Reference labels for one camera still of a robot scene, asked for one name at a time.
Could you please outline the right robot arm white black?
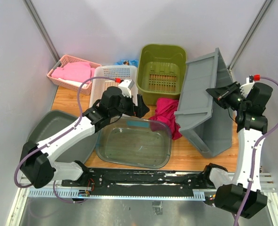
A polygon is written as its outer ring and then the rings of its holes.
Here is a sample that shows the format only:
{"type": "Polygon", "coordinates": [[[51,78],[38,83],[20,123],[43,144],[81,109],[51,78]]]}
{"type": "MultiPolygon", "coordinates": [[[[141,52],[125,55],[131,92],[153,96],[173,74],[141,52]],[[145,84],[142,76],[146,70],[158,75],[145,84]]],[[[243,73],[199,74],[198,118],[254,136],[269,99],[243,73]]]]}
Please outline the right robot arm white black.
{"type": "Polygon", "coordinates": [[[239,151],[233,178],[225,167],[210,163],[202,175],[206,188],[215,187],[214,205],[238,217],[252,218],[266,207],[268,198],[261,194],[259,179],[262,144],[267,135],[268,120],[263,115],[273,92],[272,87],[261,82],[240,85],[234,82],[206,92],[223,109],[237,113],[239,151]]]}

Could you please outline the large grey plastic bin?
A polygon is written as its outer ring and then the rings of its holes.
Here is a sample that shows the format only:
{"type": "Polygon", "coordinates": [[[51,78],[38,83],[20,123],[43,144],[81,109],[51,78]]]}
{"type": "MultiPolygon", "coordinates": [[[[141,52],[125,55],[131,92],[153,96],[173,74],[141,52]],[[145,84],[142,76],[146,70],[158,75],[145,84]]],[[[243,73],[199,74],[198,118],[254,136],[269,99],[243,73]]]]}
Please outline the large grey plastic bin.
{"type": "Polygon", "coordinates": [[[180,134],[203,157],[212,158],[231,148],[233,121],[206,89],[224,87],[233,80],[219,48],[186,65],[175,120],[180,134]]]}

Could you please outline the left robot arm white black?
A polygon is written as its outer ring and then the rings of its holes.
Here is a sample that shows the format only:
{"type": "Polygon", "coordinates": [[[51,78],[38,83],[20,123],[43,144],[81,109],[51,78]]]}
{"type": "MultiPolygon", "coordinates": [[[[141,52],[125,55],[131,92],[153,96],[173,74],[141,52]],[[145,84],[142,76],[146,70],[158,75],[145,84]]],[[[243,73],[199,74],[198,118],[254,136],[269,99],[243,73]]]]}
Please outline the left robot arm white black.
{"type": "Polygon", "coordinates": [[[51,181],[71,180],[78,186],[89,181],[87,168],[79,160],[57,162],[57,158],[79,141],[90,137],[111,124],[114,117],[127,115],[142,118],[149,112],[141,94],[137,103],[132,96],[125,96],[119,87],[109,87],[92,107],[77,121],[55,135],[40,142],[28,141],[23,145],[18,170],[35,188],[42,188],[51,181]]]}

